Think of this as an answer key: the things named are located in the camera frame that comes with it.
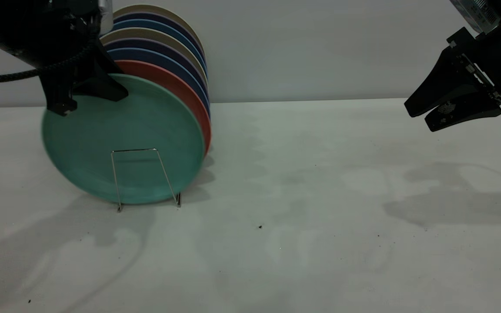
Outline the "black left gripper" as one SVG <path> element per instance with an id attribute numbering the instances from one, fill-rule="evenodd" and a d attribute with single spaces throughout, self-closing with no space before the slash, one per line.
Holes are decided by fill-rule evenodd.
<path id="1" fill-rule="evenodd" d="M 35 68 L 79 55 L 100 30 L 97 0 L 0 0 L 0 49 Z M 128 91 L 111 77 L 123 74 L 102 44 L 74 67 L 40 75 L 46 109 L 67 116 L 77 109 L 73 95 L 125 99 Z"/>

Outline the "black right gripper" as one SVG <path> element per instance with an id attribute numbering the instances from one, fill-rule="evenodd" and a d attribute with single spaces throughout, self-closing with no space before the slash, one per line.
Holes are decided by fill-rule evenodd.
<path id="1" fill-rule="evenodd" d="M 447 39 L 444 50 L 426 79 L 405 101 L 410 117 L 424 118 L 429 130 L 471 120 L 497 117 L 501 106 L 492 99 L 492 84 L 501 95 L 501 23 L 473 37 L 461 28 Z"/>

